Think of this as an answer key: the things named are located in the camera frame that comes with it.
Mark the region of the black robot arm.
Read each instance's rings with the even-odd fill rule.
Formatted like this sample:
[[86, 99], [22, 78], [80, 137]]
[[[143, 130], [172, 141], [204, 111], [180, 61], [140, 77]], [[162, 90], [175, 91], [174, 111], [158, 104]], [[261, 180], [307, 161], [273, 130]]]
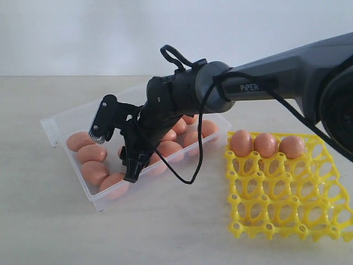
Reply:
[[238, 67], [191, 62], [170, 45], [161, 54], [176, 70], [147, 83], [143, 106], [121, 133], [125, 180], [134, 183], [162, 137], [183, 115], [224, 113], [242, 100], [275, 99], [338, 153], [352, 159], [352, 34], [272, 55]]

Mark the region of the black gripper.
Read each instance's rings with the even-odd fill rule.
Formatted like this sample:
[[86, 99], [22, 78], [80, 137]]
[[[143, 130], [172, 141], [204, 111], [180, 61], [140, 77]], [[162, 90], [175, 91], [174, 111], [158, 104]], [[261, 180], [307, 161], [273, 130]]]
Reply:
[[136, 118], [131, 119], [133, 132], [124, 136], [125, 145], [119, 148], [119, 159], [126, 167], [124, 180], [136, 182], [148, 165], [161, 139], [179, 120], [173, 97], [173, 76], [152, 77], [147, 83], [147, 100]]

